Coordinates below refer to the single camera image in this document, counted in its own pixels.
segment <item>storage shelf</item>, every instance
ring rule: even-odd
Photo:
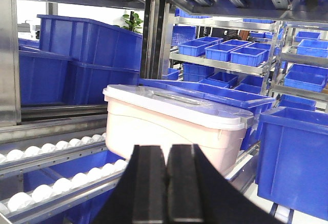
[[[105,141],[23,158],[0,165],[0,179],[42,169],[107,150]]]
[[[281,53],[281,60],[289,61],[291,63],[318,65],[327,68],[328,58],[299,55],[295,53]]]
[[[211,28],[227,28],[227,29],[240,29],[248,31],[273,31],[274,24],[261,24],[261,23],[246,23],[243,21],[217,21],[211,18],[186,18],[175,17],[175,24],[185,24],[191,26],[203,26]]]
[[[51,216],[83,203],[88,199],[113,189],[117,185],[122,174],[123,170],[118,171],[82,187],[70,190],[65,194],[52,197],[48,201],[37,203],[33,205],[32,208],[10,213],[6,217],[14,224],[39,223]]]
[[[328,94],[325,93],[313,92],[313,91],[308,91],[308,90],[298,89],[293,87],[286,87],[278,84],[271,84],[271,87],[273,92],[295,95],[299,97],[313,99],[315,101],[328,103]]]
[[[170,53],[170,59],[192,63],[192,64],[201,64],[205,66],[210,66],[219,69],[225,69],[230,71],[236,71],[240,73],[253,74],[253,75],[262,75],[265,73],[265,66],[268,65],[267,62],[261,64],[259,67],[252,67],[241,64],[234,64],[231,62],[222,62],[202,57],[182,55],[176,52]]]

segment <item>blue storage bin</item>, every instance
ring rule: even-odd
[[[231,39],[231,40],[223,42],[222,44],[243,47],[243,46],[249,45],[251,43],[252,42],[249,42],[249,41]]]
[[[248,18],[244,18],[243,22],[246,23],[274,23],[273,20],[266,20],[266,19],[248,19]]]
[[[297,54],[307,56],[328,57],[328,42],[303,39],[298,44]]]
[[[206,77],[206,75],[183,73],[184,82],[199,82],[200,80],[205,79]]]
[[[305,104],[301,104],[301,103],[290,102],[287,100],[281,100],[279,102],[278,106],[279,107],[291,107],[291,108],[301,109],[301,110],[311,110],[311,111],[316,110],[316,107],[311,107],[309,105],[305,105]]]
[[[255,75],[248,75],[240,83],[251,85],[251,86],[262,87],[263,77],[255,76]]]
[[[179,73],[180,73],[180,70],[169,68],[168,74],[163,75],[162,77],[163,77],[163,79],[177,80],[177,79],[179,79]]]
[[[254,38],[264,38],[265,37],[265,33],[264,32],[250,32],[250,37],[254,37]]]
[[[38,17],[41,50],[71,56],[86,64],[140,69],[141,34],[85,18]]]
[[[266,32],[265,37],[272,39],[273,38],[273,33],[272,32]],[[280,32],[278,34],[278,39],[282,39],[282,30],[280,30]]]
[[[260,113],[270,109],[273,102],[275,102],[275,99],[271,97],[236,91],[218,86],[209,86],[200,83],[198,84],[205,85],[205,87],[199,86],[197,87],[198,89],[196,89],[194,86],[191,88],[189,85],[182,86],[181,84],[176,84],[180,82],[154,79],[140,79],[139,83],[145,86],[162,88],[185,95],[204,98],[218,103],[246,109],[254,114],[255,119],[258,118]],[[261,130],[257,129],[256,126],[248,128],[242,141],[241,149],[246,150],[258,141],[258,136],[260,133]]]
[[[173,26],[172,46],[194,40],[196,37],[196,27],[194,26]]]
[[[231,62],[258,67],[267,51],[255,48],[242,47],[231,52]]]
[[[109,84],[136,85],[139,73],[132,69],[70,62],[64,88],[69,105],[104,103],[103,89]]]
[[[235,87],[235,90],[242,91],[242,92],[250,92],[255,94],[261,93],[261,88],[257,86],[251,86],[247,84],[240,84],[237,87]]]
[[[229,84],[229,87],[234,87],[238,81],[238,75],[229,74],[225,72],[217,72],[216,74],[210,76],[208,79],[210,80],[219,80],[221,82],[226,82]]]
[[[217,44],[222,43],[223,38],[207,37],[206,36],[206,37],[202,37],[202,38],[197,38],[197,39],[195,39],[195,41],[208,42],[208,43],[211,43],[211,46],[212,46],[212,45],[217,45]]]
[[[184,12],[181,9],[175,9],[175,16],[186,17],[186,18],[198,18],[198,19],[209,18],[209,16],[205,16],[205,15],[189,15],[188,13]]]
[[[299,31],[295,36],[295,42],[301,42],[303,39],[319,40],[321,33]]]
[[[230,52],[237,49],[237,46],[232,45],[213,45],[205,48],[206,58],[229,62],[230,61]]]
[[[39,47],[40,47],[39,40],[18,38],[18,44],[23,45],[23,46],[29,46],[29,47],[36,48],[36,49],[39,49]]]
[[[70,61],[70,57],[44,51],[19,51],[21,104],[61,104]]]
[[[208,77],[214,73],[214,68],[199,64],[183,63],[183,72],[186,74],[197,74]]]
[[[321,92],[325,84],[326,77],[301,72],[289,72],[284,80],[284,85],[287,87],[295,87],[314,92]]]
[[[247,45],[247,47],[265,50],[266,52],[265,52],[265,55],[263,58],[263,62],[267,61],[269,59],[271,45],[264,44],[264,43],[252,43],[250,45]]]
[[[285,101],[289,101],[289,102],[293,102],[293,103],[299,103],[299,104],[304,104],[304,105],[308,105],[311,107],[315,107],[316,103],[314,100],[311,99],[306,99],[306,98],[302,98],[302,97],[295,97],[295,96],[290,96],[290,95],[286,95],[283,94],[280,97],[280,100],[285,100]]]
[[[192,40],[178,45],[179,53],[189,56],[202,56],[205,55],[205,48],[210,46],[211,43],[204,41]]]
[[[324,77],[328,77],[328,69],[304,65],[304,64],[293,64],[292,67],[289,69],[289,71],[322,75]]]
[[[328,114],[279,107],[260,125],[258,196],[328,220]]]
[[[226,82],[221,82],[219,80],[212,80],[212,79],[202,79],[201,81],[199,81],[199,83],[216,86],[216,87],[223,87],[223,88],[230,87],[230,85]]]

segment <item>container handle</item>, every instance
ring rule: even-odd
[[[177,101],[187,103],[190,105],[202,105],[202,102],[191,99],[191,98],[187,98],[187,97],[181,97],[181,96],[176,96],[173,94],[167,94],[167,93],[161,93],[161,92],[155,92],[155,91],[152,91],[152,93],[153,93],[153,95],[156,95],[156,96],[170,98],[170,99],[177,100]]]

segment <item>green plant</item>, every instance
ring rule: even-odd
[[[140,25],[141,23],[143,23],[143,20],[139,18],[139,15],[137,13],[131,12],[131,15],[124,14],[122,17],[124,18],[125,23],[128,25],[123,26],[122,28],[130,30],[132,32],[140,33],[138,32],[138,29],[142,28]]]

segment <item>white wall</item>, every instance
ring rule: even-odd
[[[46,14],[46,2],[17,0],[17,22],[30,24],[40,24],[40,19],[36,17],[38,14]]]
[[[130,14],[131,10],[93,7],[83,5],[58,4],[58,15],[94,19],[110,25],[126,26],[122,15]],[[144,18],[144,11],[136,11],[140,18]],[[39,25],[38,14],[46,14],[46,2],[17,0],[17,21]]]

